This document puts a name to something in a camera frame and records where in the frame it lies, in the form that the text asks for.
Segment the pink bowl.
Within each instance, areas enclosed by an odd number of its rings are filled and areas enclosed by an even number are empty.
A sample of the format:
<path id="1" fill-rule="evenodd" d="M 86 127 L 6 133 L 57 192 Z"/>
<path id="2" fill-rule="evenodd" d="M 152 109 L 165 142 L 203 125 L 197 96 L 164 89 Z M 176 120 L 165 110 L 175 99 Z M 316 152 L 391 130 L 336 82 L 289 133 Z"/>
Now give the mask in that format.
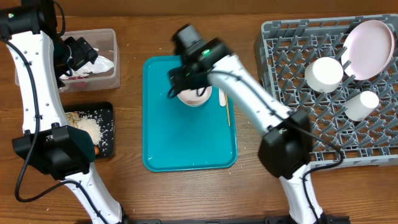
<path id="1" fill-rule="evenodd" d="M 212 94 L 212 87 L 200 88 L 198 90 L 184 90 L 181 91 L 177 97 L 181 102 L 187 106 L 197 107 L 203 105 L 209 100 Z"/>

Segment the white napkin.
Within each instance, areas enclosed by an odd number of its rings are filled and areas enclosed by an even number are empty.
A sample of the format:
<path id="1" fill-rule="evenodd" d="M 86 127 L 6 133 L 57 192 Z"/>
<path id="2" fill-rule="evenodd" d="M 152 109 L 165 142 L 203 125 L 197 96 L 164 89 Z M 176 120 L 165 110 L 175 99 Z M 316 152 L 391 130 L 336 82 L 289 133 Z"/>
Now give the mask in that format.
<path id="1" fill-rule="evenodd" d="M 111 60 L 107 59 L 106 57 L 99 55 L 95 63 L 92 64 L 91 62 L 86 63 L 84 66 L 79 68 L 77 71 L 72 71 L 72 73 L 77 73 L 77 74 L 84 74 L 88 73 L 89 75 L 91 74 L 99 74 L 99 73 L 104 73 L 110 71 L 114 67 L 114 62 Z M 62 80 L 67 80 L 68 76 L 62 75 L 60 77 Z"/>

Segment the red snack wrapper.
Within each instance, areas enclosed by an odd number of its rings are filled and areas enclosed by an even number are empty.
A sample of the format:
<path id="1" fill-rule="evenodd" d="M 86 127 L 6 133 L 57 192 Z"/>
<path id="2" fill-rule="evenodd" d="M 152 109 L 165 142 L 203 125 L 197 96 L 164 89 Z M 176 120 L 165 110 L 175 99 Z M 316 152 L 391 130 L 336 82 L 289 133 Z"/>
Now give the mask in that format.
<path id="1" fill-rule="evenodd" d="M 84 74 L 77 74 L 77 73 L 74 73 L 72 76 L 68 77 L 67 80 L 84 79 L 84 78 L 87 78 L 88 76 L 89 76 L 88 73 L 84 73 Z"/>

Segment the white plastic fork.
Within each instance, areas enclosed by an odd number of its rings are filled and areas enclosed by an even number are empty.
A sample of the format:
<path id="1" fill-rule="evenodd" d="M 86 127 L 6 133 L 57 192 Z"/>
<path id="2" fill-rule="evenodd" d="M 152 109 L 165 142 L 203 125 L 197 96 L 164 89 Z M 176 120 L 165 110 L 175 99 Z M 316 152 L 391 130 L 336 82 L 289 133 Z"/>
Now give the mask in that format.
<path id="1" fill-rule="evenodd" d="M 225 93 L 222 89 L 219 89 L 219 104 L 221 107 L 226 106 L 226 97 L 225 97 Z"/>

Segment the white bowl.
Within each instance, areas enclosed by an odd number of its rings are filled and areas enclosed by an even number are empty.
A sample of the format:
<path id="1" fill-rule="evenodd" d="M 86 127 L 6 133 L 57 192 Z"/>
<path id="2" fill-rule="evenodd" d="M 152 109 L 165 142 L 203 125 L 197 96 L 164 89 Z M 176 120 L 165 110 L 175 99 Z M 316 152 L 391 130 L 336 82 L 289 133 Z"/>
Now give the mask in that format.
<path id="1" fill-rule="evenodd" d="M 331 57 L 322 57 L 309 64 L 304 75 L 311 89 L 330 93 L 338 88 L 343 78 L 343 67 Z"/>

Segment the white paper cup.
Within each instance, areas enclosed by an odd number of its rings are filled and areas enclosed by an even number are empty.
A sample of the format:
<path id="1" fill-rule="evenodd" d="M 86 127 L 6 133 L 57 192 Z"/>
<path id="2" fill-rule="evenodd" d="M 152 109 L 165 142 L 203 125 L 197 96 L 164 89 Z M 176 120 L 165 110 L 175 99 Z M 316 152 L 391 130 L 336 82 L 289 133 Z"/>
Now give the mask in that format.
<path id="1" fill-rule="evenodd" d="M 362 121 L 379 105 L 379 97 L 372 91 L 364 91 L 345 103 L 345 115 L 353 121 Z"/>

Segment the white round plate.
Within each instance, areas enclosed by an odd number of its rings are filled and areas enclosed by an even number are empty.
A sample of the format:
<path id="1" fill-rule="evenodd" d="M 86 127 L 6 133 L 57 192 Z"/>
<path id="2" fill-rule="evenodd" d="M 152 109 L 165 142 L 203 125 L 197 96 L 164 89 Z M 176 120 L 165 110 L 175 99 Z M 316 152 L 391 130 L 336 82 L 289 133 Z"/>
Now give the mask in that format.
<path id="1" fill-rule="evenodd" d="M 348 76 L 355 80 L 367 80 L 384 70 L 392 58 L 395 42 L 388 26 L 377 20 L 360 23 L 347 36 L 341 56 L 342 64 L 350 62 L 345 68 Z"/>

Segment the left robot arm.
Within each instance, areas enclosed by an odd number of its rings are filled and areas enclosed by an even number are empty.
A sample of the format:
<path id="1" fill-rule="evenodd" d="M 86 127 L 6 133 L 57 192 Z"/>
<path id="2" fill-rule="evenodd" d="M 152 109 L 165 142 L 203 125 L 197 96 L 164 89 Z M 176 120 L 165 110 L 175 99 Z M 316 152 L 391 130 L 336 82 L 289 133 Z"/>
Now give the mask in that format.
<path id="1" fill-rule="evenodd" d="M 25 166 L 68 187 L 93 223 L 126 223 L 96 170 L 90 135 L 70 125 L 60 100 L 61 76 L 98 56 L 84 38 L 63 38 L 57 30 L 60 9 L 55 1 L 39 0 L 1 11 L 1 41 L 12 55 L 24 109 L 23 135 L 12 140 L 13 150 Z"/>

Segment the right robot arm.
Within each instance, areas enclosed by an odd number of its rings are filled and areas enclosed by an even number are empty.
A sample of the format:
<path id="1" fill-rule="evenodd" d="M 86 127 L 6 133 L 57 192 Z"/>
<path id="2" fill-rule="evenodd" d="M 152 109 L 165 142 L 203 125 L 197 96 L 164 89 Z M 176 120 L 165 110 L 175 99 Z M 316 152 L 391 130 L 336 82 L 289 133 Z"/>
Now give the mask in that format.
<path id="1" fill-rule="evenodd" d="M 174 98 L 184 90 L 196 90 L 200 96 L 209 86 L 223 90 L 259 131 L 262 140 L 258 157 L 282 184 L 290 222 L 324 222 L 326 215 L 310 178 L 312 137 L 308 115 L 292 111 L 266 92 L 222 40 L 206 41 L 196 28 L 186 24 L 174 33 L 172 41 L 182 65 L 169 71 L 168 97 Z"/>

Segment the grey dishwasher rack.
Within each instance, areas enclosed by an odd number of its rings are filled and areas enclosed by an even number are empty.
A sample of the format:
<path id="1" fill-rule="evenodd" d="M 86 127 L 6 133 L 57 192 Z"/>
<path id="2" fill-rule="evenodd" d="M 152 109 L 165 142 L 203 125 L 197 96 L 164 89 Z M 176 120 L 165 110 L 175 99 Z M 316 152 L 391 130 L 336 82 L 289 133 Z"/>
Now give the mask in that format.
<path id="1" fill-rule="evenodd" d="M 369 80 L 344 76 L 331 93 L 318 93 L 305 80 L 305 67 L 321 57 L 341 60 L 348 34 L 369 16 L 267 21 L 254 43 L 257 72 L 263 87 L 293 110 L 310 115 L 316 142 L 312 167 L 338 158 L 332 145 L 341 146 L 343 166 L 397 164 L 397 57 Z M 345 102 L 363 91 L 379 98 L 377 108 L 364 120 L 353 121 Z"/>

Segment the clear plastic bin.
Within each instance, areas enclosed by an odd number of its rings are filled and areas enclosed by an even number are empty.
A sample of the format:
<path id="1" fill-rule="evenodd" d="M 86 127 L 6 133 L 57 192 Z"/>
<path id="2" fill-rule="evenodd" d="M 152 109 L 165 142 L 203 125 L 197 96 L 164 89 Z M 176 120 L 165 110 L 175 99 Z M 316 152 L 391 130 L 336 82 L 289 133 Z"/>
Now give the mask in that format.
<path id="1" fill-rule="evenodd" d="M 98 55 L 114 62 L 114 67 L 108 72 L 91 74 L 84 79 L 60 80 L 55 75 L 55 44 L 63 46 L 62 58 L 68 61 L 71 58 L 71 50 L 65 43 L 68 37 L 74 39 L 83 37 Z M 60 92 L 93 91 L 120 86 L 118 45 L 112 29 L 67 32 L 55 40 L 44 31 L 33 34 L 28 30 L 12 35 L 12 39 L 7 41 L 7 47 L 17 70 L 24 106 L 30 107 L 29 100 L 31 96 L 34 96 L 40 108 L 44 106 L 46 100 L 49 100 L 59 110 Z"/>

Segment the black plastic tray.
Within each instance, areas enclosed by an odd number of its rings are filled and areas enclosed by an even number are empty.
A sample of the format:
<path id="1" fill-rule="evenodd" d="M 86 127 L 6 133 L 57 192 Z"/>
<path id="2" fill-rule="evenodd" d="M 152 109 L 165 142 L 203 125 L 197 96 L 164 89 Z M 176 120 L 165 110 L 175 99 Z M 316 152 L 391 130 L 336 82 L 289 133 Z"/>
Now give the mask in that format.
<path id="1" fill-rule="evenodd" d="M 80 117 L 87 116 L 99 122 L 103 131 L 103 140 L 98 147 L 99 154 L 97 159 L 110 158 L 114 155 L 114 111 L 110 102 L 85 103 L 80 105 L 68 105 L 64 107 L 67 112 L 77 111 Z"/>

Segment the peanuts in pink bowl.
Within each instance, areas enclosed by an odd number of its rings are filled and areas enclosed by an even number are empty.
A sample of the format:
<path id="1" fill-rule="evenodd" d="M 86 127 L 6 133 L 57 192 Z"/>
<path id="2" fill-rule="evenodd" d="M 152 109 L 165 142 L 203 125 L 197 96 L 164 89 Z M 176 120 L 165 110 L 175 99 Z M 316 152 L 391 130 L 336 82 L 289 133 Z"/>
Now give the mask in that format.
<path id="1" fill-rule="evenodd" d="M 67 112 L 66 117 L 68 122 L 70 123 L 71 126 L 77 128 L 78 127 L 78 122 L 80 122 L 80 114 L 77 111 L 74 112 Z"/>

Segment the spilled rice pile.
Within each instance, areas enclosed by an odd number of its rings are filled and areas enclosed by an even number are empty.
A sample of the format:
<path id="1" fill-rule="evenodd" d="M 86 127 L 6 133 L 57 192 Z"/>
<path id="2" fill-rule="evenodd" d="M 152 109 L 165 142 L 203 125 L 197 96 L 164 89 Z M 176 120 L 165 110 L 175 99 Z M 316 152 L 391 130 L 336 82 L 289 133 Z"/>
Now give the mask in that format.
<path id="1" fill-rule="evenodd" d="M 99 122 L 94 118 L 82 116 L 75 121 L 75 127 L 86 131 L 95 146 L 99 146 L 103 140 L 103 131 L 99 125 Z"/>

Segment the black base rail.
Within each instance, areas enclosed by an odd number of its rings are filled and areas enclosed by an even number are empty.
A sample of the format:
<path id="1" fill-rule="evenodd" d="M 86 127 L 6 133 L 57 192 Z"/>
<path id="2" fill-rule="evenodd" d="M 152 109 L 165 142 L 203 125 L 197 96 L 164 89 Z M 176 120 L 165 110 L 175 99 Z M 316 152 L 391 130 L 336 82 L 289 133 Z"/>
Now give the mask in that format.
<path id="1" fill-rule="evenodd" d="M 327 224 L 350 224 L 349 217 L 336 217 L 326 215 L 320 219 L 321 223 Z M 287 216 L 265 217 L 262 219 L 220 219 L 220 220 L 168 220 L 159 219 L 131 219 L 127 217 L 124 223 L 133 224 L 290 224 L 295 223 L 292 218 Z"/>

